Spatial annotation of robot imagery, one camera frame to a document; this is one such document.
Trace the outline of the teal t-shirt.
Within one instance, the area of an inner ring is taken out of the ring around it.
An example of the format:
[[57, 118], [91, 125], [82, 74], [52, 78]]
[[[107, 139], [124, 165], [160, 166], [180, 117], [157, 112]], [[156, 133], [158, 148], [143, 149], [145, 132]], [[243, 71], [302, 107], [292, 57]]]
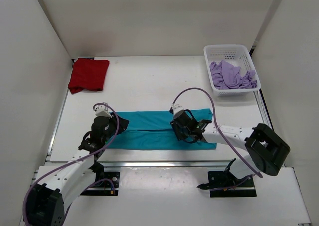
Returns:
[[172, 115], [167, 111], [118, 112], [129, 120], [125, 132], [116, 136], [108, 149], [123, 150], [215, 150], [216, 143], [179, 141], [170, 125]]

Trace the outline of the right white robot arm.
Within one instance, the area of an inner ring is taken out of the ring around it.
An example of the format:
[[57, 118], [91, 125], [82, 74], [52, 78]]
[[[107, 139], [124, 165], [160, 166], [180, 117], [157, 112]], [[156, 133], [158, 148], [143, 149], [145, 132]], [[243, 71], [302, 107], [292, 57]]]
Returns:
[[198, 185], [202, 190], [233, 189], [258, 173], [276, 176], [291, 150], [266, 124], [253, 128], [216, 125], [207, 119], [197, 121], [190, 110], [182, 107], [171, 108], [170, 113], [170, 124], [178, 140], [225, 144], [237, 155], [211, 183]]

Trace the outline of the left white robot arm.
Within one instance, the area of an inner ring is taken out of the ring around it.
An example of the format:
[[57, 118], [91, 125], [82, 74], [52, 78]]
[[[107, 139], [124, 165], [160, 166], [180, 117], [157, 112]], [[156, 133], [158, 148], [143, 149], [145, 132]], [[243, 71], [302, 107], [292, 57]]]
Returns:
[[38, 178], [29, 188], [23, 200], [24, 223], [63, 225], [73, 201], [88, 188], [106, 180], [98, 159], [128, 124], [128, 120], [115, 113], [95, 117], [72, 159]]

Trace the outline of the red t-shirt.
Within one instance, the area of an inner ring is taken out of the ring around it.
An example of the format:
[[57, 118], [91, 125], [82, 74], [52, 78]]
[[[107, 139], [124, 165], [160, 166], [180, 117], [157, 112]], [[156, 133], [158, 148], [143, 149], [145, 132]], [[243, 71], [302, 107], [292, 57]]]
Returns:
[[108, 60], [78, 58], [72, 66], [68, 84], [70, 93], [76, 94], [83, 90], [102, 91], [109, 65]]

